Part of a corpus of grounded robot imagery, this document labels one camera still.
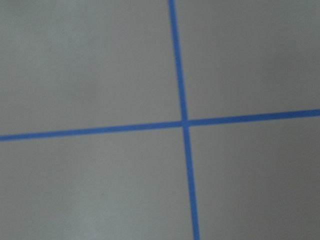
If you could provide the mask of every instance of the gray floor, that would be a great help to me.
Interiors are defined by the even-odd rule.
[[[320,109],[319,1],[176,11],[190,119]],[[181,120],[166,0],[2,0],[0,34],[0,136]],[[320,239],[319,124],[190,127],[201,240]],[[193,240],[185,153],[181,127],[0,141],[0,239]]]

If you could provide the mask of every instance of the floor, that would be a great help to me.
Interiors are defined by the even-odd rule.
[[[320,239],[319,10],[0,1],[0,239]]]

